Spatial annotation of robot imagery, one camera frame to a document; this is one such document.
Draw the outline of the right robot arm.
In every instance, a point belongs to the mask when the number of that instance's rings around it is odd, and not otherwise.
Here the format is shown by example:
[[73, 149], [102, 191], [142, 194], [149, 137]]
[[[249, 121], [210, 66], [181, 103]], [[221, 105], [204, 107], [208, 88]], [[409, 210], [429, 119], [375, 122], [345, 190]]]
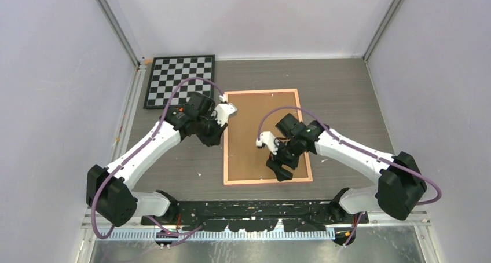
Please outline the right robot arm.
[[396, 220], [405, 220], [427, 190], [414, 158], [405, 152], [393, 155], [368, 148], [314, 120], [308, 125], [286, 114], [276, 128], [283, 135], [260, 132], [257, 148], [267, 148], [266, 166], [278, 181], [292, 179], [302, 154], [312, 153], [334, 159], [358, 171], [373, 182], [365, 188], [343, 188], [327, 204], [337, 222], [346, 222], [363, 211], [381, 210]]

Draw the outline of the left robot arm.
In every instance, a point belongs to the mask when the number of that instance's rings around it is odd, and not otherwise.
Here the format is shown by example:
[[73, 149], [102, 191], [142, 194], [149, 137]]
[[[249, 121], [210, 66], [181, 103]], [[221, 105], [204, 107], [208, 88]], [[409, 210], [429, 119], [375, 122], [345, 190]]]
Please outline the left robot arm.
[[105, 167], [94, 165], [87, 174], [86, 203], [91, 207], [91, 219], [103, 216], [115, 227], [121, 227], [133, 217], [151, 216], [170, 225], [178, 217], [177, 200], [156, 190], [151, 193], [133, 189], [149, 168], [167, 151], [187, 137], [195, 135], [207, 147], [221, 143], [229, 118], [237, 108], [221, 95], [213, 99], [193, 92], [179, 106], [168, 107], [153, 128], [129, 151]]

